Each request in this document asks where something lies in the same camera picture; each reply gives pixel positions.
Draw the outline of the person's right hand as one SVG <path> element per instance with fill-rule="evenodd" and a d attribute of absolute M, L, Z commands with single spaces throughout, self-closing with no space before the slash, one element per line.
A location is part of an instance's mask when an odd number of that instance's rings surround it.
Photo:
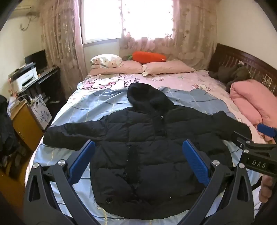
<path fill-rule="evenodd" d="M 263 175 L 261 181 L 261 189 L 259 191 L 259 200 L 266 203 L 272 195 L 273 178 Z"/>

